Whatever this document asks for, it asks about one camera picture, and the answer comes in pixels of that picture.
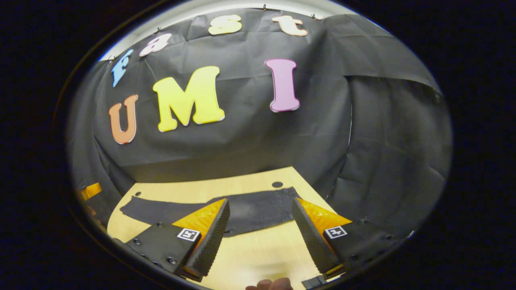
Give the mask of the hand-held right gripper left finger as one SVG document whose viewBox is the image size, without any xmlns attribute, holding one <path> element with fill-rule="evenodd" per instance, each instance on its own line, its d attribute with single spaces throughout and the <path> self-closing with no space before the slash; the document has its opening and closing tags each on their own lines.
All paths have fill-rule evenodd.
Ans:
<svg viewBox="0 0 516 290">
<path fill-rule="evenodd" d="M 212 267 L 230 217 L 226 198 L 173 223 L 156 222 L 125 247 L 173 275 L 201 282 Z"/>
</svg>

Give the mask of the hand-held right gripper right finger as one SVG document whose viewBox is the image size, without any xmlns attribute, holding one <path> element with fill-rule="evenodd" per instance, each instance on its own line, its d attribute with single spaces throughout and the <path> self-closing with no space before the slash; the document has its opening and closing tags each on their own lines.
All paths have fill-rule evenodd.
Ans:
<svg viewBox="0 0 516 290">
<path fill-rule="evenodd" d="M 324 278 L 365 270 L 402 240 L 367 219 L 352 221 L 301 198 L 293 199 L 292 215 Z"/>
</svg>

